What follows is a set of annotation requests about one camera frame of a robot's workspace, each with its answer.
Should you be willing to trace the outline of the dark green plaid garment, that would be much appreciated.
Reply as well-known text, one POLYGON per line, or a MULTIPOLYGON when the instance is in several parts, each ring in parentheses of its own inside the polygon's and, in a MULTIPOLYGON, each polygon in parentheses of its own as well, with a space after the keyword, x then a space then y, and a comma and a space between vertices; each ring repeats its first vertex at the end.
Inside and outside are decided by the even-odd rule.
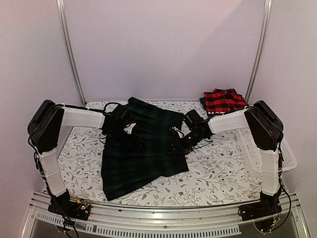
POLYGON ((172 131, 181 129, 184 115, 161 109, 134 97, 125 108, 129 124, 135 123, 142 148, 120 145, 111 134, 106 136, 102 156, 103 191, 108 201, 140 189, 159 177, 170 177, 189 170, 183 153, 170 152, 172 131))

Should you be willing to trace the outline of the red black plaid shirt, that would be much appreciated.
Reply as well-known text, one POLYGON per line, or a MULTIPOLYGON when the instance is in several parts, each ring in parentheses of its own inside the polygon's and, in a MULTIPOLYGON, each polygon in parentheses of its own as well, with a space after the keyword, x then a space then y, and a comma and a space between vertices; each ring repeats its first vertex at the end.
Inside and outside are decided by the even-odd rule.
POLYGON ((235 89, 214 89, 204 92, 208 115, 229 113, 244 109, 249 104, 235 89))

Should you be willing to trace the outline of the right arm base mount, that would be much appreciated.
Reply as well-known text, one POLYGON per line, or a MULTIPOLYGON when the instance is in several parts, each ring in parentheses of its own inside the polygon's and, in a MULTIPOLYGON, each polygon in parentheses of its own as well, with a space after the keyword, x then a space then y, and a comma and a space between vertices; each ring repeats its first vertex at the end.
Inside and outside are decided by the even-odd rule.
POLYGON ((280 213, 282 212, 279 202, 280 194, 281 189, 273 196, 261 192, 260 201, 241 205, 238 208, 238 215, 243 221, 261 218, 261 220, 255 222, 256 229, 261 233, 272 232, 279 221, 280 213))

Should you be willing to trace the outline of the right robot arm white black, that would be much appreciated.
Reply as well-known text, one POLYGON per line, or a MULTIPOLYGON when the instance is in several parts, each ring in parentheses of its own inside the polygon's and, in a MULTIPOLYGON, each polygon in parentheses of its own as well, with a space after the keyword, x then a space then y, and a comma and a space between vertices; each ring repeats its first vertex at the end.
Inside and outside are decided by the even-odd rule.
POLYGON ((255 145, 260 150, 263 168, 263 186, 256 212, 260 216, 267 216, 275 209, 282 191, 280 143, 283 139, 283 123, 266 102, 259 100, 244 109, 215 113, 207 119, 202 118, 195 110, 191 110, 185 114, 184 121, 190 133, 180 137, 178 132, 171 130, 173 134, 169 149, 171 154, 189 154, 202 140, 224 131, 249 129, 255 145))

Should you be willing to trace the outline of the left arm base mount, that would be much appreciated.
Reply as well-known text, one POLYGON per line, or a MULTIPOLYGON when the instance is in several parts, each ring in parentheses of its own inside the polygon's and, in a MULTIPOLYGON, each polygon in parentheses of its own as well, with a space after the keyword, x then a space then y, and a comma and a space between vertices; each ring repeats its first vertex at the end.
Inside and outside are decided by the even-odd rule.
POLYGON ((69 192, 61 196, 50 195, 51 201, 48 211, 67 218, 87 221, 91 211, 91 203, 85 199, 71 200, 69 192))

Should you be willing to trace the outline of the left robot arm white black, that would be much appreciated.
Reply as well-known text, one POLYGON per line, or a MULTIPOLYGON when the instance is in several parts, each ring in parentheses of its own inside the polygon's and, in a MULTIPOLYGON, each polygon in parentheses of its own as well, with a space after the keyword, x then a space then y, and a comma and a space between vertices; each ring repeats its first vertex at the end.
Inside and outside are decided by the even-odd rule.
POLYGON ((136 134, 136 123, 131 113, 122 104, 117 104, 112 112, 80 106, 56 104, 44 100, 28 124, 28 143, 34 149, 34 159, 54 201, 55 208, 63 215, 70 215, 73 203, 64 185, 57 162, 57 146, 63 127, 87 127, 102 131, 118 144, 129 149, 144 149, 143 140, 136 134))

